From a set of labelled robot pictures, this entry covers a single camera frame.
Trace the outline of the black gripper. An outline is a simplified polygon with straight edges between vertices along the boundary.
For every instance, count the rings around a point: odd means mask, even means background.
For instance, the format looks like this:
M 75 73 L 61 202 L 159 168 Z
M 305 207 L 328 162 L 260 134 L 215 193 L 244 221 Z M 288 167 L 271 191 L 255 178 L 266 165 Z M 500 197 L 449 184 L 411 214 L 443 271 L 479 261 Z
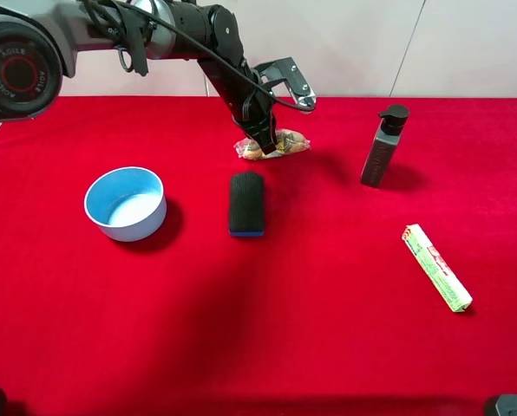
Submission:
M 278 139 L 272 101 L 213 58 L 199 59 L 198 64 L 244 133 L 258 143 L 263 154 L 275 152 Z

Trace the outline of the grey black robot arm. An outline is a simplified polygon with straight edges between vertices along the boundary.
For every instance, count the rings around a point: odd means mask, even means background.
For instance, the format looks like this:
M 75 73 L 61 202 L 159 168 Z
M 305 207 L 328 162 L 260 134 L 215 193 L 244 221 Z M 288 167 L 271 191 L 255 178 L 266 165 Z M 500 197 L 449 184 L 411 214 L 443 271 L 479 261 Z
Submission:
M 193 1 L 0 1 L 0 123 L 33 118 L 75 75 L 79 53 L 116 50 L 123 69 L 195 60 L 264 153 L 277 145 L 272 97 L 249 67 L 228 9 Z

